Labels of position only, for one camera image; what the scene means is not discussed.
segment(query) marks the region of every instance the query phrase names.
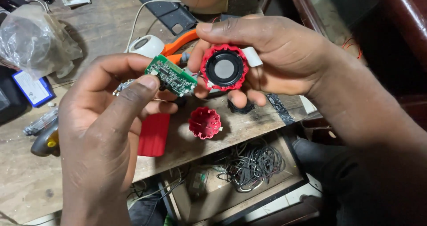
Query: wooden table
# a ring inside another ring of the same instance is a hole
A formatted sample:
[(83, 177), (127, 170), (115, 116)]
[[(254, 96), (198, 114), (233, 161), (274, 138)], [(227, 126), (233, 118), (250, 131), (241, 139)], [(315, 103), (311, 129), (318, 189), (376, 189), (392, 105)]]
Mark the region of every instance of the wooden table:
[[(249, 1), (255, 2), (255, 8), (250, 6)], [(52, 7), (54, 15), (71, 28), (72, 38), (79, 43), (85, 55), (83, 60), (78, 62), (79, 67), (66, 79), (50, 78), (57, 96), (52, 102), (59, 104), (72, 85), (67, 80), (75, 79), (97, 56), (124, 51), (135, 13), (140, 5), (138, 0), (92, 0), (91, 5), (74, 10)], [(258, 8), (256, 0), (230, 0), (230, 10), (232, 14), (242, 16), (256, 13)], [(147, 9), (142, 10), (134, 35), (137, 37), (145, 34), (153, 34), (165, 43), (174, 39)], [(307, 116), (299, 96), (280, 97), (296, 121)], [(134, 181), (285, 125), (270, 104), (256, 108), (249, 114), (240, 115), (230, 112), (226, 100), (226, 95), (210, 100), (190, 96), (186, 106), (171, 117), (164, 156), (138, 157)], [(221, 116), (224, 129), (212, 140), (202, 141), (188, 130), (189, 114), (198, 106), (216, 109)], [(25, 136), (22, 132), (27, 125), (48, 110), (47, 106), (31, 109), (20, 118), (0, 126), (0, 211), (19, 223), (62, 208), (61, 158), (34, 156), (29, 150), (35, 137)], [(0, 220), (0, 225), (9, 224), (7, 220)]]

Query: red plastic housing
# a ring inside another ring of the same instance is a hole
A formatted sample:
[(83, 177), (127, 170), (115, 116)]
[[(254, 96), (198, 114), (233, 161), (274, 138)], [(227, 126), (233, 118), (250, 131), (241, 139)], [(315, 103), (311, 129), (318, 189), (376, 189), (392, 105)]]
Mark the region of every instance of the red plastic housing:
[(189, 122), (189, 130), (193, 132), (195, 137), (200, 139), (212, 138), (220, 131), (221, 122), (220, 116), (215, 109), (208, 107), (199, 107), (191, 112)]
[(149, 115), (143, 122), (139, 135), (138, 155), (159, 157), (164, 153), (170, 114)]
[[(242, 74), (242, 77), (233, 85), (230, 85), (227, 87), (221, 87), (218, 85), (213, 85), (212, 87), (209, 87), (208, 81), (207, 81), (207, 75), (206, 75), (206, 63), (207, 63), (208, 59), (210, 57), (212, 57), (212, 55), (215, 52), (221, 51), (221, 50), (230, 50), (230, 51), (233, 51), (239, 55), (239, 57), (242, 59), (242, 62), (243, 62), (243, 74)], [(231, 89), (231, 90), (239, 89), (242, 87), (242, 84), (245, 81), (245, 75), (248, 73), (248, 70), (249, 70), (248, 60), (246, 59), (246, 56), (242, 52), (242, 50), (236, 46), (230, 46), (228, 44), (222, 44), (220, 46), (213, 46), (211, 48), (206, 49), (205, 55), (203, 55), (203, 60), (201, 61), (201, 65), (200, 65), (200, 72), (201, 72), (203, 78), (205, 78), (206, 88), (208, 90), (219, 89), (221, 91), (227, 91), (229, 89)]]

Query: circuit board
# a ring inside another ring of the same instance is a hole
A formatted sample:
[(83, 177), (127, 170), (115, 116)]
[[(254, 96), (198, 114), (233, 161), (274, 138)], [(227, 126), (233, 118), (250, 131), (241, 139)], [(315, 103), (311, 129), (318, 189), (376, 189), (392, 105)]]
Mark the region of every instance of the circuit board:
[(163, 55), (158, 55), (151, 61), (145, 70), (145, 74), (156, 75), (159, 78), (159, 90), (168, 89), (179, 97), (182, 97), (197, 85), (197, 81), (194, 78)]

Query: yellow cap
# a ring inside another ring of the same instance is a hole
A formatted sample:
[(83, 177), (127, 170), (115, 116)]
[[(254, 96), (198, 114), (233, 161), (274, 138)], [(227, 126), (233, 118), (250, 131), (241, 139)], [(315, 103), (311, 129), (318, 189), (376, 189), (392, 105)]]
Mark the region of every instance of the yellow cap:
[(50, 147), (50, 148), (55, 147), (56, 146), (56, 142), (55, 141), (50, 141), (50, 142), (47, 143), (47, 146)]

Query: fingernail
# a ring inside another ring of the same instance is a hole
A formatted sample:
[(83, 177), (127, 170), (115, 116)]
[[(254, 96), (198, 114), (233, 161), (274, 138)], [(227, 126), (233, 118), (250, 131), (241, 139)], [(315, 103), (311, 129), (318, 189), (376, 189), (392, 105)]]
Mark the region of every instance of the fingernail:
[(202, 23), (201, 24), (201, 29), (204, 32), (210, 32), (210, 31), (212, 31), (212, 23)]
[(138, 80), (139, 84), (142, 84), (146, 87), (148, 87), (151, 90), (155, 90), (157, 89), (157, 82), (154, 78), (150, 77), (150, 76), (142, 76), (139, 78)]

